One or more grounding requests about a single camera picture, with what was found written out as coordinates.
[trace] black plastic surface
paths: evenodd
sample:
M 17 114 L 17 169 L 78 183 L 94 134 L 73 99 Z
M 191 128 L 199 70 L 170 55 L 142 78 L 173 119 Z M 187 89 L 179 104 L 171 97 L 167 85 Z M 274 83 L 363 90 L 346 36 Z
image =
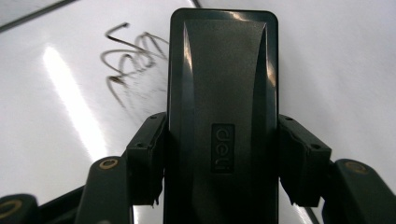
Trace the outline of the black plastic surface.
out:
M 316 207 L 332 150 L 295 119 L 279 115 L 279 176 L 291 203 Z
M 127 178 L 124 158 L 96 161 L 91 166 L 75 223 L 133 223 Z
M 0 199 L 0 224 L 39 224 L 40 213 L 35 197 L 15 194 Z
M 394 224 L 396 197 L 370 166 L 339 160 L 330 172 L 323 219 L 326 224 Z
M 277 223 L 277 20 L 171 20 L 164 223 Z

